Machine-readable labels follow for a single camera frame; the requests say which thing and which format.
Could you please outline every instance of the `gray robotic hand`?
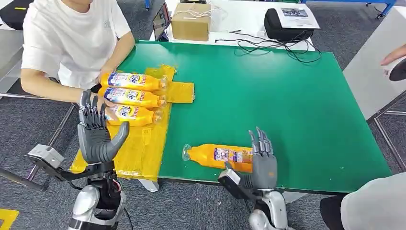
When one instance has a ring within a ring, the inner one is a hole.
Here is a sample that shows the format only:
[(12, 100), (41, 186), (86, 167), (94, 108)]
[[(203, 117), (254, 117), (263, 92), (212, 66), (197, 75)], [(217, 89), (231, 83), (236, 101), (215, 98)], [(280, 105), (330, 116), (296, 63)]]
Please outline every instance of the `gray robotic hand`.
[(277, 162), (273, 155), (271, 141), (266, 133), (258, 127), (258, 141), (254, 133), (250, 130), (252, 144), (252, 174), (245, 182), (246, 188), (254, 189), (274, 189), (277, 181)]
[(122, 122), (115, 137), (110, 138), (106, 127), (105, 109), (102, 104), (100, 112), (97, 109), (98, 97), (90, 102), (91, 91), (83, 92), (79, 105), (78, 135), (83, 159), (88, 163), (109, 162), (117, 155), (129, 133), (129, 123)]

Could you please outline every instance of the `orange bottle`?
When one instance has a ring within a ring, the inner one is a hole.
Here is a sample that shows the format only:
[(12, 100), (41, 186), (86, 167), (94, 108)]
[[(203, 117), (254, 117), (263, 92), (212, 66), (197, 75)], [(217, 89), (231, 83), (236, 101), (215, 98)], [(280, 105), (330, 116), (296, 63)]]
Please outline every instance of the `orange bottle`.
[(112, 120), (108, 116), (107, 122), (113, 126), (119, 126), (123, 121), (128, 121), (130, 126), (141, 127), (147, 124), (157, 123), (162, 118), (162, 112), (150, 111), (144, 107), (137, 107), (131, 105), (117, 105), (110, 107), (110, 109), (117, 115), (117, 120)]
[(112, 72), (102, 74), (100, 84), (131, 90), (155, 91), (166, 89), (166, 78), (158, 79), (145, 74)]
[(102, 87), (98, 94), (116, 104), (142, 106), (145, 108), (163, 107), (166, 104), (165, 96), (156, 96), (151, 92), (140, 90)]
[(184, 161), (192, 160), (203, 166), (224, 169), (225, 161), (241, 172), (252, 171), (252, 148), (204, 144), (197, 147), (185, 145), (182, 151)]

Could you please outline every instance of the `green tabletop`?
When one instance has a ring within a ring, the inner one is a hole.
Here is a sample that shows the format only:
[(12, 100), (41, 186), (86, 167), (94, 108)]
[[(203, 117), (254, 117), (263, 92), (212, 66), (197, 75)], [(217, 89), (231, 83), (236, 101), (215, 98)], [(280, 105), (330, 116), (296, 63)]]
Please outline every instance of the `green tabletop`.
[[(119, 69), (177, 68), (195, 83), (193, 103), (173, 104), (160, 178), (217, 181), (220, 169), (183, 161), (185, 144), (250, 146), (248, 130), (270, 137), (278, 186), (352, 192), (390, 170), (334, 55), (302, 64), (285, 50), (242, 55), (236, 46), (142, 42)], [(303, 57), (314, 59), (317, 52)]]

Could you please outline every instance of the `gray carpet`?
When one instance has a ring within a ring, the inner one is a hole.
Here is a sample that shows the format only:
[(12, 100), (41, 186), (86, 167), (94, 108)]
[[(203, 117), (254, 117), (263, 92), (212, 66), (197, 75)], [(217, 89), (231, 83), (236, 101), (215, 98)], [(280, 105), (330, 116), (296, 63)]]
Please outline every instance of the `gray carpet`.
[[(134, 35), (149, 39), (151, 20), (163, 0), (153, 0), (150, 11), (144, 10), (142, 0), (119, 0)], [(333, 51), (340, 66), (350, 62), (362, 44), (379, 25), (377, 12), (364, 3), (308, 3), (321, 30), (313, 37), (321, 50)], [(10, 92), (20, 93), (19, 82)], [(405, 111), (405, 102), (395, 105)], [(59, 124), (69, 104), (53, 101), (0, 100), (0, 167), (19, 175), (27, 175), (32, 167), (24, 156), (38, 143), (46, 144)], [(396, 147), (405, 152), (404, 117), (383, 116), (382, 121)], [(76, 111), (70, 117), (56, 148), (66, 157), (68, 167), (78, 149)], [(374, 124), (370, 125), (376, 140), (393, 173), (399, 167), (390, 154), (383, 138)], [(65, 183), (47, 179), (40, 173), (36, 181), (47, 182), (48, 190), (36, 192), (0, 177), (0, 208), (20, 211), (13, 230), (63, 230), (66, 229), (72, 201), (77, 191)], [(248, 229), (245, 205), (235, 200), (224, 188), (200, 184), (161, 183), (157, 193), (146, 191), (136, 180), (122, 180), (127, 193), (128, 210), (135, 229), (202, 229), (245, 230)], [(288, 205), (289, 223), (297, 230), (326, 230), (318, 206), (323, 195), (306, 195)], [(121, 220), (121, 230), (128, 230), (126, 219)]]

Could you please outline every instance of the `bottle cap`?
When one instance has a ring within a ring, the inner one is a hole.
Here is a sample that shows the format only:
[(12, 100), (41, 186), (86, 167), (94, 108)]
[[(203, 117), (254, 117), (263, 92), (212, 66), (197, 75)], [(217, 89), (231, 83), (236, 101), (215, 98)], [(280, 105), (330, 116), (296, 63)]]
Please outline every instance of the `bottle cap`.
[(184, 161), (189, 161), (190, 160), (190, 155), (188, 154), (188, 150), (191, 150), (192, 147), (188, 144), (183, 146), (183, 150), (182, 150), (182, 159)]
[(159, 89), (161, 90), (166, 90), (167, 88), (167, 82), (168, 82), (168, 78), (167, 77), (163, 77), (159, 80)]
[(159, 107), (164, 107), (166, 105), (166, 96), (162, 95), (158, 99), (158, 106)]
[(154, 124), (159, 123), (162, 120), (162, 116), (163, 116), (163, 113), (161, 110), (155, 111), (154, 116), (152, 118), (152, 122), (154, 122)]

